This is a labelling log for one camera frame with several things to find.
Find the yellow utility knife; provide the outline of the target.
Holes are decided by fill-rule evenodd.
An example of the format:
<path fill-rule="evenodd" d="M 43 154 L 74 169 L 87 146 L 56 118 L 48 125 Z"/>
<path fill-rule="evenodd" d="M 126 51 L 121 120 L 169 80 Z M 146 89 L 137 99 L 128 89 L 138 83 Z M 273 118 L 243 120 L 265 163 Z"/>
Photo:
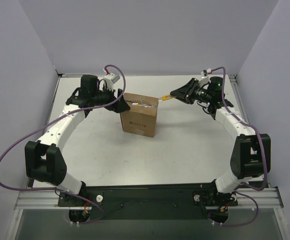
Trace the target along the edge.
<path fill-rule="evenodd" d="M 171 96 L 171 95 L 167 94 L 167 95 L 164 95 L 164 96 L 160 97 L 158 99 L 158 101 L 159 102 L 161 102 L 161 101 L 167 101 L 167 100 L 171 100 L 171 99 L 174 99 L 174 98 L 175 98 L 175 96 Z"/>

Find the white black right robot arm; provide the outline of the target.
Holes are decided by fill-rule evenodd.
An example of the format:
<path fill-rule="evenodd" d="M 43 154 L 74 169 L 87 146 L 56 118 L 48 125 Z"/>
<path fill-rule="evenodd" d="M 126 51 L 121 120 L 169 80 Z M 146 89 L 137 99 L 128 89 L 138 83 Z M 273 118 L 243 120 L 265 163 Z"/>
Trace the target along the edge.
<path fill-rule="evenodd" d="M 233 104 L 225 99 L 224 78 L 219 76 L 192 78 L 186 85 L 173 90 L 170 95 L 185 103 L 205 103 L 203 108 L 211 117 L 221 124 L 235 140 L 230 168 L 215 180 L 219 193 L 230 193 L 240 185 L 247 184 L 253 178 L 263 177 L 265 188 L 270 171 L 271 140 L 267 134 L 260 134 L 253 126 L 247 124 L 235 110 Z"/>

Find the brown cardboard express box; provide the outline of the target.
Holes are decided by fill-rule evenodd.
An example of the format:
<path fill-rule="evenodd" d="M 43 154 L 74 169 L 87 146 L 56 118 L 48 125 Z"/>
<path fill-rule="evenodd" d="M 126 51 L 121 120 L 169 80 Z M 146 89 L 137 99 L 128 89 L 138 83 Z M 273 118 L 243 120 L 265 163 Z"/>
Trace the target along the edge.
<path fill-rule="evenodd" d="M 123 131 L 145 137 L 154 137 L 158 113 L 158 98 L 125 93 L 124 100 L 130 107 L 130 110 L 120 113 Z"/>

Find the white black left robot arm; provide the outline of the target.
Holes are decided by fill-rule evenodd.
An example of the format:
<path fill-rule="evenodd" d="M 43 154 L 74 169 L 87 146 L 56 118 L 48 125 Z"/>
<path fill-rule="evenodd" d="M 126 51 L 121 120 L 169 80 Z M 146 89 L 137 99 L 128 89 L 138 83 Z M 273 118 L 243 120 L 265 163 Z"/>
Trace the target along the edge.
<path fill-rule="evenodd" d="M 25 145 L 26 174 L 29 178 L 70 192 L 69 199 L 77 206 L 87 201 L 87 193 L 82 190 L 83 182 L 68 173 L 62 149 L 92 107 L 104 106 L 118 114 L 130 110 L 123 99 L 122 89 L 114 90 L 114 84 L 119 79 L 115 73 L 106 74 L 102 80 L 95 75 L 81 77 L 80 87 L 73 91 L 64 105 L 61 120 L 37 141 L 29 141 Z"/>

